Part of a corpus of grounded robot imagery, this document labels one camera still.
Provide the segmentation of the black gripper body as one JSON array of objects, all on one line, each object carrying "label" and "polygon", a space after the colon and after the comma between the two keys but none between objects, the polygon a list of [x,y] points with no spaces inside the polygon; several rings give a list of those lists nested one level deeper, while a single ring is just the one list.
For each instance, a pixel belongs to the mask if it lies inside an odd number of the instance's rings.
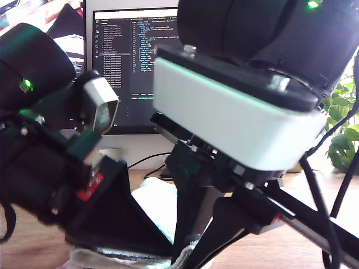
[{"label": "black gripper body", "polygon": [[14,112],[1,112],[1,126],[1,199],[45,224],[68,225],[82,205],[78,191],[94,175],[101,134],[66,138]]},{"label": "black gripper body", "polygon": [[[217,199],[255,196],[270,202],[280,213],[277,227],[287,224],[320,247],[326,268],[338,268],[341,264],[358,267],[358,238],[333,223],[315,174],[306,159],[301,159],[300,163],[316,209],[308,207],[280,187],[280,172],[243,167],[160,113],[155,113],[151,121],[160,134],[174,143],[171,154],[165,160],[174,183],[208,184],[217,189]],[[204,233],[212,220],[213,214]],[[184,267],[193,268],[192,252]]]}]

